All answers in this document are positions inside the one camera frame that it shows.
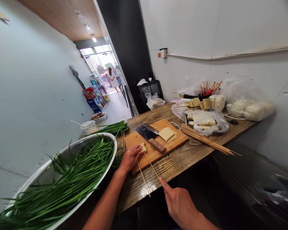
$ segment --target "window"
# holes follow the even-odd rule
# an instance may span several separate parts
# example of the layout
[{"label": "window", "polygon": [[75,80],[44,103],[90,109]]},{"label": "window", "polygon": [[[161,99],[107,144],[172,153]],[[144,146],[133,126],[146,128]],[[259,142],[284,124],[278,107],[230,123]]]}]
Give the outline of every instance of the window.
[{"label": "window", "polygon": [[94,46],[92,48],[81,49],[80,52],[83,56],[96,54],[96,53],[104,53],[112,51],[112,47],[110,44],[101,45],[101,46]]}]

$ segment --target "blue box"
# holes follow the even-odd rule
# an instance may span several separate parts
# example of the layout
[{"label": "blue box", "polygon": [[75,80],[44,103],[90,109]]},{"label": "blue box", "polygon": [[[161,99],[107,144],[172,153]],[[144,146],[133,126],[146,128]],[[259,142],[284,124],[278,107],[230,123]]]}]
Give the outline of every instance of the blue box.
[{"label": "blue box", "polygon": [[87,103],[89,104],[89,106],[94,110],[95,113],[99,113],[99,112],[102,111],[102,108],[99,107],[98,105],[96,105],[94,99],[88,100],[88,101],[86,101],[86,102],[87,102]]}]

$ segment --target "white wall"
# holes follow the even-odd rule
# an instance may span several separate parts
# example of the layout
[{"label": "white wall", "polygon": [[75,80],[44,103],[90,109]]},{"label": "white wall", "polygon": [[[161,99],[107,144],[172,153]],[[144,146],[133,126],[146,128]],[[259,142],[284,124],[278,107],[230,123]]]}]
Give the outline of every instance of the white wall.
[{"label": "white wall", "polygon": [[196,82],[243,74],[274,101],[277,113],[237,141],[288,169],[288,52],[203,62],[157,57],[159,48],[203,57],[288,44],[288,0],[140,0],[155,77],[169,102],[188,76]]},{"label": "white wall", "polygon": [[[48,157],[76,141],[93,113],[69,68],[90,70],[67,37],[15,1],[0,0],[0,198],[11,197]],[[5,201],[0,201],[0,210]]]}]

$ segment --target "ceiling light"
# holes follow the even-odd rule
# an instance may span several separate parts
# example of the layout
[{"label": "ceiling light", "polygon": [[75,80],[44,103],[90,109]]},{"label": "ceiling light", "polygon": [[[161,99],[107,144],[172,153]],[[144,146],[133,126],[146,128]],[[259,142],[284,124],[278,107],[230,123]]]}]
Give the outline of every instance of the ceiling light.
[{"label": "ceiling light", "polygon": [[86,30],[90,30],[91,28],[88,26],[88,25],[86,25],[86,24],[84,24],[84,27],[86,28]]},{"label": "ceiling light", "polygon": [[92,37],[94,42],[97,42],[96,38],[94,37],[94,34],[91,34],[91,37]]},{"label": "ceiling light", "polygon": [[79,18],[83,18],[83,16],[81,15],[80,10],[75,10],[75,12],[76,12],[76,15],[78,15]]}]

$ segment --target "wooden table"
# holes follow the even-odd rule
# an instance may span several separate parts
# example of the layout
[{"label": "wooden table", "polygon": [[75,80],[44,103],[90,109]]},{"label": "wooden table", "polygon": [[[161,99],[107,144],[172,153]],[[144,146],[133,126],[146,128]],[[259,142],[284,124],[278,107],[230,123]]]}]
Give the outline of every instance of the wooden table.
[{"label": "wooden table", "polygon": [[[128,119],[129,129],[126,132],[126,135],[136,132],[135,129],[142,123],[152,124],[162,118],[165,118],[168,121],[174,122],[178,125],[183,123],[182,120],[178,119],[172,113],[171,104],[166,104],[152,111]],[[230,123],[230,129],[226,133],[216,135],[213,134],[210,135],[209,138],[221,145],[224,145],[256,124],[256,122],[248,120],[238,120],[238,122],[238,125],[233,125]],[[120,138],[118,139],[118,146],[121,146]],[[190,137],[187,143],[177,148],[161,160],[155,162],[153,166],[160,177],[162,177],[165,181],[170,181],[213,151],[214,149],[212,147]],[[151,167],[145,169],[143,174],[151,193],[161,187],[161,184]],[[134,176],[129,174],[119,197],[117,213],[122,213],[146,196],[148,196],[148,191],[143,182],[142,175],[140,173]]]}]

